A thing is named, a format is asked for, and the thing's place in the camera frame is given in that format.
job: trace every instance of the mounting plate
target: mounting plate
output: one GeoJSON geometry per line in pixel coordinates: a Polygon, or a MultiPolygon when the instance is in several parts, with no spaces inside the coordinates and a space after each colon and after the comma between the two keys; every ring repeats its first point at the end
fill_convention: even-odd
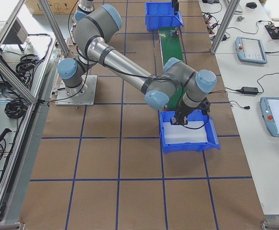
{"type": "MultiPolygon", "coordinates": [[[[83,81],[85,80],[86,75],[82,75],[83,81]]],[[[78,106],[78,105],[93,105],[95,100],[95,93],[96,93],[96,86],[97,86],[97,75],[87,75],[86,79],[86,86],[87,89],[83,93],[79,93],[78,95],[75,95],[74,97],[70,97],[69,94],[65,90],[58,92],[57,100],[61,100],[67,97],[70,97],[68,99],[62,100],[62,101],[56,101],[55,104],[57,106],[78,106]]],[[[62,81],[60,88],[64,88],[65,84],[62,81]]]]}

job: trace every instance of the robotic arm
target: robotic arm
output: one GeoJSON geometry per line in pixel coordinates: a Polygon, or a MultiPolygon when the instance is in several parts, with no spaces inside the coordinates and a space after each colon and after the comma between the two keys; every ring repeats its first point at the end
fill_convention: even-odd
{"type": "Polygon", "coordinates": [[[70,92],[76,92],[85,84],[82,74],[98,62],[140,90],[153,109],[164,108],[180,86],[186,88],[172,120],[174,125],[187,124],[186,117],[194,110],[209,108],[206,96],[216,84],[214,73],[205,69],[197,72],[182,61],[171,58],[161,77],[152,75],[107,44],[121,26],[119,13],[109,4],[78,22],[75,30],[78,59],[64,59],[58,66],[59,75],[70,92]]]}

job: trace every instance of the power adapter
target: power adapter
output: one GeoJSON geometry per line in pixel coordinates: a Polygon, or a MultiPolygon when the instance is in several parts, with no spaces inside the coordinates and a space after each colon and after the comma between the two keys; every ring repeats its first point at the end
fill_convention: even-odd
{"type": "Polygon", "coordinates": [[[245,87],[243,86],[240,90],[236,90],[237,92],[243,93],[243,94],[251,94],[251,95],[257,95],[259,93],[258,88],[256,87],[245,87]]]}

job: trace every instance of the metal base plate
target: metal base plate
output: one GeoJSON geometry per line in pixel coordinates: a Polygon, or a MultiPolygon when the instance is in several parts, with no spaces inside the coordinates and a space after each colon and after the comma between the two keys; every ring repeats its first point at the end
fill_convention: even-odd
{"type": "MultiPolygon", "coordinates": [[[[82,75],[83,81],[85,80],[86,75],[82,75]]],[[[97,75],[87,75],[85,84],[87,85],[87,90],[83,93],[79,93],[74,97],[70,97],[65,90],[58,92],[57,100],[55,104],[57,106],[77,106],[77,105],[93,105],[95,100],[96,86],[97,86],[97,75]]],[[[64,88],[65,84],[62,81],[60,88],[64,88]]]]}

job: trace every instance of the computer mouse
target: computer mouse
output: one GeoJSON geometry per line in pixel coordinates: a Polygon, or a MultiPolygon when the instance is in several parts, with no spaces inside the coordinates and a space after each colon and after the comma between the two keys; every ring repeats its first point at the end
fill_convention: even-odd
{"type": "Polygon", "coordinates": [[[256,8],[256,3],[252,1],[252,2],[246,3],[246,6],[251,9],[254,9],[254,8],[256,8]]]}

